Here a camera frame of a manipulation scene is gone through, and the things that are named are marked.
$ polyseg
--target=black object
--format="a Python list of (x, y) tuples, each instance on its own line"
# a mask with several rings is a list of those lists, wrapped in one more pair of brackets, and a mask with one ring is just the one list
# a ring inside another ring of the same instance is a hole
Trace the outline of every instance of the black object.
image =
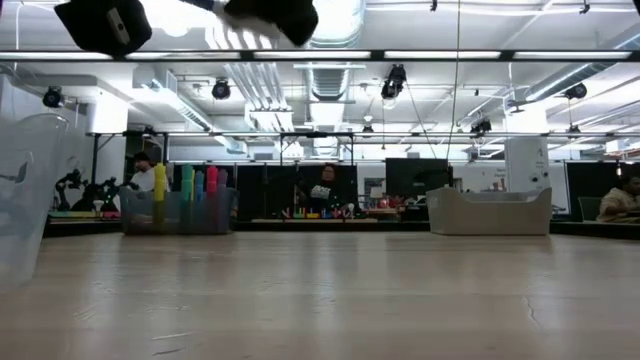
[(85, 51), (123, 58), (152, 35), (138, 0), (71, 0), (54, 10), (76, 45)]
[(387, 79), (384, 81), (380, 95), (385, 100), (397, 98), (404, 89), (403, 84), (406, 81), (407, 72), (404, 70), (404, 65), (393, 64)]
[[(621, 164), (623, 174), (632, 165)], [(569, 192), (570, 213), (572, 221), (582, 221), (580, 212), (581, 197), (602, 198), (618, 183), (617, 165), (615, 163), (572, 163), (566, 164), (567, 185)]]
[(20, 184), (27, 177), (27, 163), (25, 162), (18, 169), (18, 173), (16, 175), (2, 175), (0, 174), (0, 179), (13, 181), (16, 184)]
[(231, 88), (229, 87), (229, 81), (225, 78), (216, 79), (216, 84), (213, 85), (211, 95), (216, 100), (226, 100), (231, 96)]
[(417, 196), (451, 186), (445, 159), (386, 159), (387, 195)]
[(94, 200), (102, 200), (104, 202), (100, 207), (100, 211), (118, 211), (118, 208), (113, 203), (113, 199), (118, 194), (118, 191), (120, 191), (120, 188), (125, 186), (131, 186), (134, 190), (139, 188), (131, 182), (116, 185), (115, 177), (106, 180), (102, 184), (86, 184), (86, 182), (84, 182), (84, 184), (82, 198), (73, 204), (71, 211), (94, 211), (96, 210), (93, 204)]
[(48, 108), (61, 108), (64, 106), (64, 95), (60, 86), (49, 86), (49, 89), (42, 97), (42, 104)]
[(564, 93), (563, 96), (566, 97), (567, 99), (571, 100), (571, 99), (582, 99), (585, 96), (587, 96), (587, 87), (584, 86), (583, 83), (580, 83), (574, 87), (571, 87), (569, 89), (567, 89)]
[(65, 195), (65, 190), (69, 189), (79, 189), (81, 185), (87, 186), (87, 182), (82, 182), (82, 175), (78, 169), (74, 169), (72, 172), (65, 175), (60, 180), (56, 181), (56, 192), (58, 193), (58, 204), (56, 206), (56, 210), (58, 211), (69, 211), (71, 209), (71, 205), (67, 201), (67, 196)]
[[(180, 0), (211, 11), (213, 0)], [(274, 24), (295, 45), (302, 46), (311, 39), (318, 26), (318, 13), (312, 0), (231, 0), (225, 7), (234, 19), (257, 18)]]
[(474, 134), (484, 134), (491, 131), (491, 121), (489, 118), (484, 118), (471, 127), (469, 132)]
[(146, 161), (146, 162), (151, 162), (151, 158), (149, 157), (149, 155), (144, 152), (144, 151), (140, 151), (137, 152), (133, 155), (133, 161), (138, 162), (138, 161)]

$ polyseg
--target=chair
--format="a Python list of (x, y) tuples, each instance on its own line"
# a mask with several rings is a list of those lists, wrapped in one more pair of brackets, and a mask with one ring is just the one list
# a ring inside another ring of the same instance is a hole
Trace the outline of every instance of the chair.
[(590, 222), (597, 221), (598, 215), (600, 215), (600, 202), (602, 198), (599, 197), (579, 197), (580, 212), (582, 212), (582, 221)]

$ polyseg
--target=cable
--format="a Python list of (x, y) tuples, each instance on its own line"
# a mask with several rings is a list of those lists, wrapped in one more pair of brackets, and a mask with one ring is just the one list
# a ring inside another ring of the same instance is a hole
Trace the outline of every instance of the cable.
[(422, 122), (422, 119), (420, 118), (420, 112), (418, 111), (418, 106), (416, 105), (416, 101), (413, 99), (413, 94), (411, 93), (411, 86), (409, 85), (409, 82), (406, 82), (407, 84), (407, 91), (409, 92), (409, 97), (411, 98), (411, 104), (413, 105), (413, 110), (416, 112), (416, 117), (418, 118), (418, 122), (420, 123), (420, 126), (422, 127), (422, 132), (424, 133), (424, 136), (427, 138), (427, 142), (429, 143), (429, 147), (431, 148), (431, 152), (433, 153), (433, 158), (437, 159), (438, 156), (436, 155), (436, 151), (433, 149), (433, 145), (431, 144), (431, 140), (429, 140), (429, 134), (427, 133), (427, 129), (424, 127), (424, 123)]
[(453, 128), (456, 126), (456, 102), (458, 100), (458, 70), (460, 69), (460, 9), (462, 0), (458, 0), (458, 30), (456, 35), (456, 74), (453, 80), (453, 110), (451, 110), (451, 129), (449, 130), (449, 141), (447, 142), (447, 156), (449, 161), (449, 151), (451, 151), (451, 139), (453, 138)]

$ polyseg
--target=computer screen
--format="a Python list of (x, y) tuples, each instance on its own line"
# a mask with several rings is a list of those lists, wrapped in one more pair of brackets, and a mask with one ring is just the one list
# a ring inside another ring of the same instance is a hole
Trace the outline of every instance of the computer screen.
[(387, 194), (424, 195), (450, 185), (449, 162), (444, 159), (386, 159)]

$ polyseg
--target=clear organizer box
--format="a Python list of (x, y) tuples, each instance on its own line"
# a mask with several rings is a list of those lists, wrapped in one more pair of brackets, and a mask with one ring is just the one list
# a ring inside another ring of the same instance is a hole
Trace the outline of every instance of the clear organizer box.
[(55, 114), (0, 124), (0, 292), (33, 276), (67, 125)]
[(162, 202), (153, 193), (120, 189), (121, 220), (127, 235), (180, 234), (217, 235), (233, 230), (238, 193), (218, 187), (214, 196), (200, 201), (182, 201), (179, 192), (168, 192)]

